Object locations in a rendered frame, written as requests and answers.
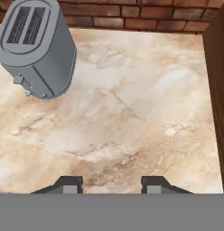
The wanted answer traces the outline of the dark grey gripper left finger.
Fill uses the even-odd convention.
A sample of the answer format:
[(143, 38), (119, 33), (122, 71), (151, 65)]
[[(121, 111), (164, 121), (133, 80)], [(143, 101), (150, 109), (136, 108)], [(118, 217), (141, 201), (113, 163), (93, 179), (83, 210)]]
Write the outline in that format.
[(33, 194), (82, 194), (82, 176), (60, 176), (53, 185), (38, 189)]

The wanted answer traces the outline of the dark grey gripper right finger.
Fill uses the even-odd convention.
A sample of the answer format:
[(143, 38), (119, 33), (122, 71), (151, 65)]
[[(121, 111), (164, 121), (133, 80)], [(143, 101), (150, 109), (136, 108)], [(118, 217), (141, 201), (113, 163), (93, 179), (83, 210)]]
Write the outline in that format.
[(143, 176), (142, 194), (191, 194), (190, 191), (172, 185), (164, 176)]

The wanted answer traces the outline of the grey toaster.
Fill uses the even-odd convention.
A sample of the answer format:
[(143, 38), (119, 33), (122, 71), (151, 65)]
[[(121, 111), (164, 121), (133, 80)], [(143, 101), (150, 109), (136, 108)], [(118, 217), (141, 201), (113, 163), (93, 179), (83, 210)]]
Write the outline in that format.
[(57, 0), (14, 0), (0, 26), (0, 64), (25, 94), (53, 99), (69, 89), (77, 47)]

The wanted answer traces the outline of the brown wooden cabinet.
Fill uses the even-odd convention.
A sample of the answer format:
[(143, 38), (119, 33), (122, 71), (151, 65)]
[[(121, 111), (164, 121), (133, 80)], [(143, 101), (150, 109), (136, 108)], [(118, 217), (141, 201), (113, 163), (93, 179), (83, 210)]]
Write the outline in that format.
[(224, 191), (224, 4), (202, 38)]

